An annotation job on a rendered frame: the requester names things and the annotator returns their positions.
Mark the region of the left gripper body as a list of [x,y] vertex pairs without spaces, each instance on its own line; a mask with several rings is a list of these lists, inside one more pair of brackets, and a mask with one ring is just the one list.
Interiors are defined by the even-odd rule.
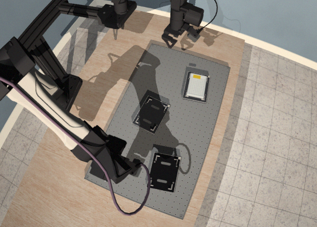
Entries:
[[198,31],[196,31],[193,26],[190,26],[189,23],[184,22],[184,19],[181,21],[175,21],[170,18],[169,25],[165,28],[164,33],[162,34],[162,38],[167,39],[171,41],[173,37],[169,36],[169,34],[172,34],[174,37],[178,37],[180,33],[183,33],[184,31],[187,31],[189,34],[191,34],[194,38],[197,37],[199,34]]

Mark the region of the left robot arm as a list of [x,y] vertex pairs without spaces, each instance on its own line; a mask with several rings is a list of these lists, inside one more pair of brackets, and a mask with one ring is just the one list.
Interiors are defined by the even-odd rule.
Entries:
[[[111,2],[114,4],[114,9],[113,12],[106,18],[105,23],[112,25],[119,25],[136,4],[135,1],[131,0],[111,0]],[[171,19],[175,21],[181,21],[184,19],[184,22],[197,27],[200,26],[204,16],[204,10],[202,8],[188,3],[187,0],[170,0],[170,2]],[[187,37],[190,38],[193,42],[196,42],[199,39],[200,35],[198,34],[197,37],[194,38],[191,34],[188,33]]]

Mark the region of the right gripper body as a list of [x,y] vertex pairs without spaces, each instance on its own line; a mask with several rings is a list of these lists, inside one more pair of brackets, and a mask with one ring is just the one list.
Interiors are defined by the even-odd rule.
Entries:
[[[135,174],[138,170],[137,164],[131,162],[129,160],[129,158],[121,156],[127,142],[125,140],[122,140],[122,139],[114,136],[112,138],[112,140],[109,139],[109,141],[107,143],[111,148],[111,152],[112,153],[116,152],[132,168],[132,171],[130,172],[130,174],[135,176]],[[90,174],[92,174],[100,179],[104,178],[104,176],[105,176],[104,171],[101,168],[97,167],[94,162],[91,163],[91,167],[92,168],[90,170]]]

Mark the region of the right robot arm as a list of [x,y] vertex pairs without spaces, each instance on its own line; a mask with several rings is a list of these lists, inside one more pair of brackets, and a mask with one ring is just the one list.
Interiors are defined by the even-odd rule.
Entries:
[[[65,74],[60,81],[41,74],[30,52],[14,36],[0,49],[0,76],[15,84],[0,80],[0,101],[9,97],[31,111],[53,130],[64,145],[81,161],[97,162],[79,146],[83,144],[101,162],[116,183],[124,180],[132,168],[115,152],[111,152],[108,135],[98,126],[93,128],[66,109],[80,82],[79,77]],[[7,87],[7,85],[9,87]]]

